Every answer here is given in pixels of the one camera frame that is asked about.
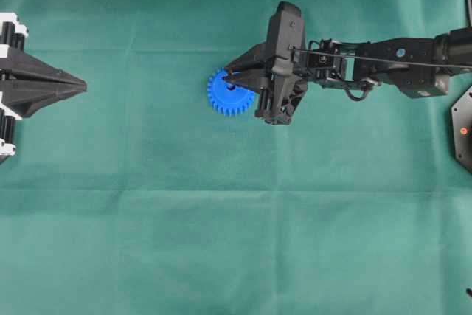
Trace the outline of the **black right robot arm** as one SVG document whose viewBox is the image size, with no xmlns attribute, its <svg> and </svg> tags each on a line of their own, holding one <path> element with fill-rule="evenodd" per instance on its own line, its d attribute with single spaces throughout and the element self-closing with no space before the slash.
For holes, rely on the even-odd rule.
<svg viewBox="0 0 472 315">
<path fill-rule="evenodd" d="M 290 125 L 309 83 L 338 89 L 355 102 L 382 84 L 412 99 L 443 96 L 449 80 L 471 70 L 471 28 L 435 38 L 379 42 L 307 42 L 302 11 L 286 1 L 269 20 L 266 40 L 225 66 L 224 80 L 258 94 L 255 115 Z"/>
</svg>

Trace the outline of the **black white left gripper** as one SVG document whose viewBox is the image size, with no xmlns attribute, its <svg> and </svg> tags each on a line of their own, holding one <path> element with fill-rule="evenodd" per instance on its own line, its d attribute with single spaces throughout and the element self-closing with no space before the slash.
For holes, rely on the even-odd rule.
<svg viewBox="0 0 472 315">
<path fill-rule="evenodd" d="M 16 153 L 17 121 L 87 89 L 85 81 L 23 52 L 27 37 L 15 13 L 1 13 L 1 162 Z M 65 84 L 12 84 L 14 76 Z"/>
</svg>

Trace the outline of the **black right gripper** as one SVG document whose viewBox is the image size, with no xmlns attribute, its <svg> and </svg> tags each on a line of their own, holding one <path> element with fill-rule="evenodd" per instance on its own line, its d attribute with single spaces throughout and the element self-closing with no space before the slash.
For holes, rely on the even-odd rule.
<svg viewBox="0 0 472 315">
<path fill-rule="evenodd" d="M 290 125 L 292 116 L 308 90 L 308 84 L 296 71 L 304 66 L 305 22 L 294 4 L 281 1 L 270 18 L 265 43 L 224 66 L 223 80 L 260 94 L 255 116 L 270 125 Z"/>
</svg>

